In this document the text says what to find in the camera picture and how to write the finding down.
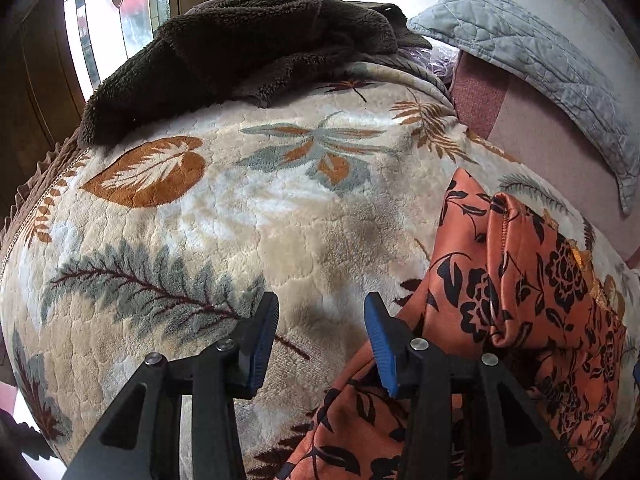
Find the metal pin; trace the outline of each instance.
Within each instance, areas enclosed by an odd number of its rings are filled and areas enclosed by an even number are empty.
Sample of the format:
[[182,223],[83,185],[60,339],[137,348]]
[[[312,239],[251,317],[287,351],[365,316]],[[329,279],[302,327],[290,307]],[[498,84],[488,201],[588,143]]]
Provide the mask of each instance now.
[[482,354],[482,357],[480,358],[482,360],[482,362],[484,364],[486,364],[487,366],[495,366],[498,364],[498,356],[495,354]]
[[216,348],[221,352],[227,352],[231,350],[235,346],[235,344],[236,343],[234,343],[233,339],[231,339],[230,337],[225,337],[224,339],[216,342]]
[[421,337],[411,339],[411,342],[409,344],[414,350],[426,350],[427,348],[429,348],[429,342],[426,339],[422,339]]
[[162,354],[160,352],[149,352],[145,356],[145,365],[153,366],[162,361]]

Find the floral blanket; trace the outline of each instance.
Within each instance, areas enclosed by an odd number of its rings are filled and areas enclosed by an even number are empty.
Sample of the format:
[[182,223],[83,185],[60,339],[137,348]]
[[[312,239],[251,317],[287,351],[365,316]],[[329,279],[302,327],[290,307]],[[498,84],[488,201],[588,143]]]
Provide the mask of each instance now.
[[[265,385],[236,413],[248,477],[274,478],[366,339],[365,295],[379,291],[395,314],[416,291],[460,167],[572,240],[589,293],[627,327],[603,471],[637,420],[638,277],[429,82],[364,62],[335,76],[281,107],[228,102],[144,126],[111,151],[70,145],[49,168],[0,251],[0,322],[43,434],[69,462],[149,351],[195,354],[273,290]],[[184,478],[190,420],[185,400]]]

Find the brown fleece blanket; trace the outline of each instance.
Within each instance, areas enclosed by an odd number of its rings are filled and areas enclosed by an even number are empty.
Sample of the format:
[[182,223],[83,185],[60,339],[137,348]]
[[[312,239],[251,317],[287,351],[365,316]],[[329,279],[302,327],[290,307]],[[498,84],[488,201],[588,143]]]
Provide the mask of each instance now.
[[158,28],[82,115],[81,144],[114,145],[142,124],[229,99],[275,98],[363,54],[430,46],[392,4],[211,0]]

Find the ruffled edge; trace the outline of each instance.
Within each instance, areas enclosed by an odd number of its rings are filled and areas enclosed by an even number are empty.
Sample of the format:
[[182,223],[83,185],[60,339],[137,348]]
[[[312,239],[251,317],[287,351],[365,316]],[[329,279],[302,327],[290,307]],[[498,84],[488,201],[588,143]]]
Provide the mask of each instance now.
[[26,183],[17,187],[15,204],[11,206],[9,216],[0,225],[0,256],[6,253],[5,242],[17,232],[24,218],[28,215],[33,203],[39,200],[49,184],[58,176],[60,166],[76,156],[81,148],[76,142],[79,129],[71,137],[56,145],[52,152],[47,152],[44,160],[36,164],[36,171]]

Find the stained glass window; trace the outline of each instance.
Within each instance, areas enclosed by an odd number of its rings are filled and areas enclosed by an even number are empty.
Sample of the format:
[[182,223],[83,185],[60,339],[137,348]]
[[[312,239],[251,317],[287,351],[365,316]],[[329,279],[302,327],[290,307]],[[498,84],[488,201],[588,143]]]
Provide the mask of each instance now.
[[65,0],[66,34],[85,99],[169,19],[169,0]]

